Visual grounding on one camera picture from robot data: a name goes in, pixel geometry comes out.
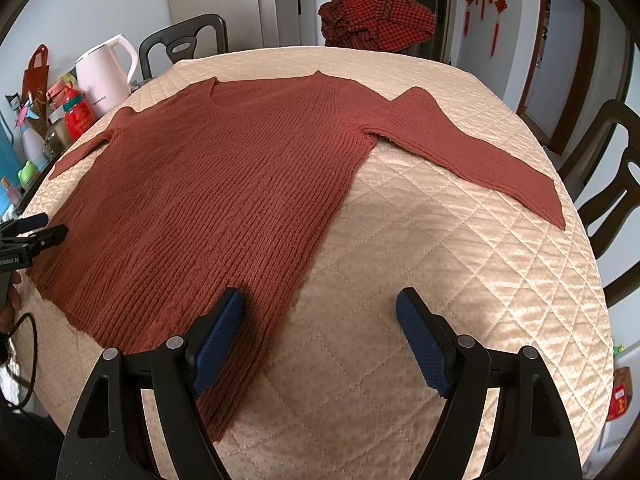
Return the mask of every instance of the red bag handle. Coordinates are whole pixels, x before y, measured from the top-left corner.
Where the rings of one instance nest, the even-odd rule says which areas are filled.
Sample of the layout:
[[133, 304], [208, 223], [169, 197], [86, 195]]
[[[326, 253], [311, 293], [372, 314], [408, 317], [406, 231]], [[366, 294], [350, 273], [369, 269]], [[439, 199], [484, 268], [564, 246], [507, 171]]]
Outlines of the red bag handle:
[[49, 57], [49, 49], [47, 48], [46, 45], [41, 44], [36, 51], [33, 53], [33, 56], [31, 56], [31, 59], [29, 60], [29, 69], [28, 70], [32, 70], [34, 68], [36, 68], [36, 58], [38, 56], [40, 57], [40, 66], [46, 66], [47, 65], [47, 57]]

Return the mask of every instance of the quilted tablecloth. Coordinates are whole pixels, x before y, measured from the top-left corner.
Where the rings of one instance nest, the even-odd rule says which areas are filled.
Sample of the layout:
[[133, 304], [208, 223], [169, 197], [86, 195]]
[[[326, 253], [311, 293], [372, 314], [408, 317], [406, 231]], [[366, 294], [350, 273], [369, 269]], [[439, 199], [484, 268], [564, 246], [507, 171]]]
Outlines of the quilted tablecloth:
[[[566, 231], [509, 196], [380, 141], [358, 171], [265, 369], [216, 444], [231, 477], [409, 478], [443, 401], [425, 385], [396, 321], [394, 300], [404, 286], [414, 286], [456, 332], [487, 348], [539, 349], [585, 459], [612, 387], [612, 342], [598, 269], [576, 209], [543, 150], [476, 78], [396, 54], [278, 48], [180, 62], [125, 104], [140, 110], [212, 76], [275, 78], [315, 70], [355, 79], [389, 99], [411, 86], [427, 89], [464, 132], [554, 179]], [[79, 142], [103, 130], [111, 115]], [[53, 215], [96, 156], [47, 180], [26, 214]], [[65, 430], [102, 349], [73, 329], [30, 280], [20, 293], [23, 310], [33, 312], [38, 324], [36, 393]], [[30, 367], [30, 331], [20, 330], [16, 343], [18, 357]], [[152, 393], [143, 398], [160, 471], [175, 478]], [[466, 478], [480, 473], [496, 403], [497, 391], [491, 390]]]

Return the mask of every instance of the pink kettle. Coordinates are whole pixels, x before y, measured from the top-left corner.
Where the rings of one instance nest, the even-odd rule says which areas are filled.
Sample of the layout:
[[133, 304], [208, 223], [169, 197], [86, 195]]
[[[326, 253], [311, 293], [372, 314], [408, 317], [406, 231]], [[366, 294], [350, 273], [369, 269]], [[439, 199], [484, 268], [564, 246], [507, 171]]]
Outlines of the pink kettle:
[[[121, 45], [131, 56], [131, 68], [125, 74], [114, 51]], [[76, 61], [78, 86], [99, 119], [121, 104], [131, 94], [131, 79], [138, 67], [138, 53], [133, 45], [118, 34], [104, 43], [94, 46]]]

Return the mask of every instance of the green toy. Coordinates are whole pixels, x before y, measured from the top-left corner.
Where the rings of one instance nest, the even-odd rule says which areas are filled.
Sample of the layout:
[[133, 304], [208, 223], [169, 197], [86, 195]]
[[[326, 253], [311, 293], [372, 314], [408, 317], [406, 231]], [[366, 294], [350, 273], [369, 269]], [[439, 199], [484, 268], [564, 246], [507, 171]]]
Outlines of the green toy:
[[39, 174], [40, 172], [38, 171], [38, 167], [30, 160], [27, 160], [24, 168], [18, 171], [18, 178], [20, 179], [20, 185], [22, 188], [27, 191], [36, 181]]

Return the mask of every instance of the red bottle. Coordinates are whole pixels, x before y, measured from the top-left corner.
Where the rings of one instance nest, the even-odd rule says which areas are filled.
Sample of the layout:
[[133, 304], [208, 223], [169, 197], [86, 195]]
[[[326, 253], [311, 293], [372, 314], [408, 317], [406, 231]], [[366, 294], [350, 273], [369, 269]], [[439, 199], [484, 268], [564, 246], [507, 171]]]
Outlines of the red bottle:
[[71, 85], [66, 87], [62, 109], [65, 111], [66, 127], [73, 140], [78, 140], [95, 123], [94, 112], [84, 100], [82, 92]]

